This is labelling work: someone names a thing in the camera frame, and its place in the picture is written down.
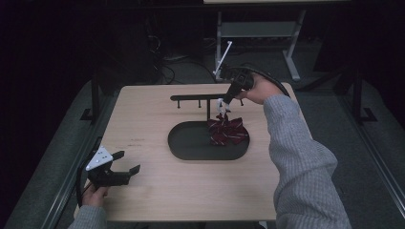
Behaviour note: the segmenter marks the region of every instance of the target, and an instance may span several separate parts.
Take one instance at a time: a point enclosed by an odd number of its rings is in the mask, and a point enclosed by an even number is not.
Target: floor
[[[298,89],[326,73],[312,71],[321,46],[320,41],[301,41],[294,53],[294,61],[302,80],[290,79],[281,50],[283,43],[275,43],[268,49],[246,49],[231,52],[225,62],[230,65],[252,62],[281,81]],[[176,59],[180,55],[168,56]],[[157,84],[213,83],[207,71],[214,70],[213,53],[203,60],[192,57],[167,61],[163,77]],[[377,122],[358,126],[348,108],[351,93],[338,96],[332,92],[335,79],[317,89],[296,93],[304,117],[313,138],[331,149],[339,165],[333,182],[344,203],[353,228],[405,228],[405,219],[392,199],[373,160],[377,150],[394,175],[398,185],[405,188],[405,134],[403,129],[384,107],[378,92],[365,83],[363,106],[371,108]],[[91,108],[91,85],[86,84],[77,95],[64,121],[56,132],[52,143],[41,160],[31,182],[27,186],[6,228],[67,228],[74,220],[76,206],[75,165],[90,152],[97,138],[102,136],[109,116],[114,109],[119,91],[112,95],[101,95],[101,114],[94,125],[81,121],[85,109]],[[368,141],[362,133],[366,132]],[[209,228],[255,228],[256,224],[232,222],[217,224]],[[109,228],[193,228],[173,223],[150,224],[148,222],[109,222]]]

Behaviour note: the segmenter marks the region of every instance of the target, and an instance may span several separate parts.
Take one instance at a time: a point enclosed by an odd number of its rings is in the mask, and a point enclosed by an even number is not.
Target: gray sleeve
[[[289,97],[265,100],[270,157],[280,172],[274,193],[277,228],[351,228],[331,181],[333,153],[311,139],[299,107]]]
[[[83,205],[69,229],[102,229],[107,228],[105,211],[100,207]]]

